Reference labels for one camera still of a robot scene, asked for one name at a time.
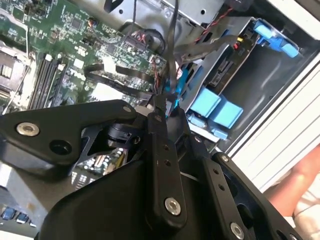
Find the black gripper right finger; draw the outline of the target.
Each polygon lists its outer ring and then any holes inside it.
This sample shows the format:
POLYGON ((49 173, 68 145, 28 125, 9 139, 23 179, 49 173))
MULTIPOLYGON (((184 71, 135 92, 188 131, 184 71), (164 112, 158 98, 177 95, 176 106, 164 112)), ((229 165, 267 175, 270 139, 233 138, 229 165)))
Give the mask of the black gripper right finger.
POLYGON ((212 240, 298 240, 300 235, 223 152, 210 155, 191 133, 183 109, 167 119, 178 149, 180 170, 201 186, 196 210, 205 217, 212 240))

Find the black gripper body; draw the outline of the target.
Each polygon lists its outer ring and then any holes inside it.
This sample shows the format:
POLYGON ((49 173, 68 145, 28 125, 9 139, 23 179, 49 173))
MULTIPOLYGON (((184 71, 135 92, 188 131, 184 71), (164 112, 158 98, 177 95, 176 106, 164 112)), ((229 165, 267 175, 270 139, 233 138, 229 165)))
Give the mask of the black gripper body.
POLYGON ((146 221, 146 168, 130 163, 67 195, 46 216, 40 240, 224 240, 201 184, 181 176, 186 225, 177 232, 152 230, 146 221))

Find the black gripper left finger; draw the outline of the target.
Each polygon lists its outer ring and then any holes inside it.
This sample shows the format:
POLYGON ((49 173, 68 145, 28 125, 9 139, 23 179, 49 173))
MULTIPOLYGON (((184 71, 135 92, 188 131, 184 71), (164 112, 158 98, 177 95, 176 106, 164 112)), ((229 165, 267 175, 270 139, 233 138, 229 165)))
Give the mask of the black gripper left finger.
POLYGON ((9 113, 0 118, 3 163, 50 182, 70 176, 78 163, 124 148, 147 164, 149 223, 182 227, 187 221, 176 147, 169 138, 166 103, 138 113, 123 100, 109 100, 9 113))

